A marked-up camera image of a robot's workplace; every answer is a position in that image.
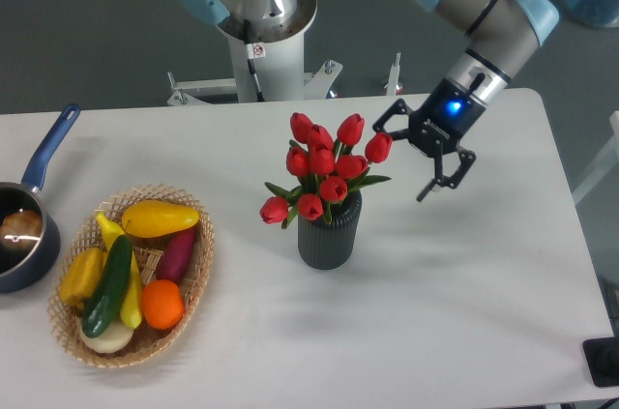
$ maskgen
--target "orange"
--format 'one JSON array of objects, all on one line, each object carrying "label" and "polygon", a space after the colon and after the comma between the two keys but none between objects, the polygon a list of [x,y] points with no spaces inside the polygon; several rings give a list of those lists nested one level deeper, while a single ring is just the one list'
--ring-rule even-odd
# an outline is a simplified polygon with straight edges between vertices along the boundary
[{"label": "orange", "polygon": [[158,330],[175,326],[185,313],[178,285],[170,280],[154,280],[142,291],[142,311],[148,325]]}]

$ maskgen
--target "cable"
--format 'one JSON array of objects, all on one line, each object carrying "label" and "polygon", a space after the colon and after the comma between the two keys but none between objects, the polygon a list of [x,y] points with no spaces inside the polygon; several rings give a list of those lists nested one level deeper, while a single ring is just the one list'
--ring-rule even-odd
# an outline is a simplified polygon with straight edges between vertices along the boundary
[{"label": "cable", "polygon": [[258,97],[258,102],[264,102],[264,95],[262,94],[262,88],[260,87],[260,82],[258,81],[258,74],[255,71],[255,64],[253,63],[253,58],[250,55],[250,27],[251,23],[245,19],[243,21],[243,42],[245,43],[245,47],[248,51],[248,68],[250,70],[251,79],[253,80],[253,86],[255,87],[255,95]]}]

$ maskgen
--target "zucchini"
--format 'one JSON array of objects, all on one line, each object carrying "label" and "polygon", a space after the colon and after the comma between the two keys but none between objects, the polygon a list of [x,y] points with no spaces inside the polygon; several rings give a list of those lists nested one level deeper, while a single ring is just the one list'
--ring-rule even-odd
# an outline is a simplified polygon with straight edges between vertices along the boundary
[{"label": "zucchini", "polygon": [[120,235],[109,250],[93,296],[84,301],[81,330],[89,338],[100,336],[118,317],[129,287],[132,255],[131,240]]}]

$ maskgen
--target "purple eggplant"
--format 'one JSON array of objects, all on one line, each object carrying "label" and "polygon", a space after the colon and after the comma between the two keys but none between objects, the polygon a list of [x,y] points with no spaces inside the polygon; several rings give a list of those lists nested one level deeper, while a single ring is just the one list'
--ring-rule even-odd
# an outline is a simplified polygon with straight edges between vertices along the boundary
[{"label": "purple eggplant", "polygon": [[163,256],[157,264],[155,269],[157,279],[167,279],[180,284],[190,266],[194,242],[195,226],[176,233],[165,247]]}]

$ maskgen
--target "gray floor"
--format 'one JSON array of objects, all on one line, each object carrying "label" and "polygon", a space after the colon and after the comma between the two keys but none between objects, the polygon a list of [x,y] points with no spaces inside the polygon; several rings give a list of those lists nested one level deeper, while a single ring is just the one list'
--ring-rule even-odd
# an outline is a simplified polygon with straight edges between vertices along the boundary
[{"label": "gray floor", "polygon": [[[611,137],[619,29],[590,29],[562,16],[512,86],[544,98],[574,186]],[[341,62],[337,89],[346,97],[381,94],[397,51],[406,93],[426,93],[467,46],[411,0],[318,0],[306,40],[306,70],[329,57]],[[68,102],[85,109],[162,106],[167,71],[179,81],[232,76],[223,37],[175,0],[0,0],[0,114],[60,110]],[[615,283],[618,177],[615,168],[578,208],[596,271]]]}]

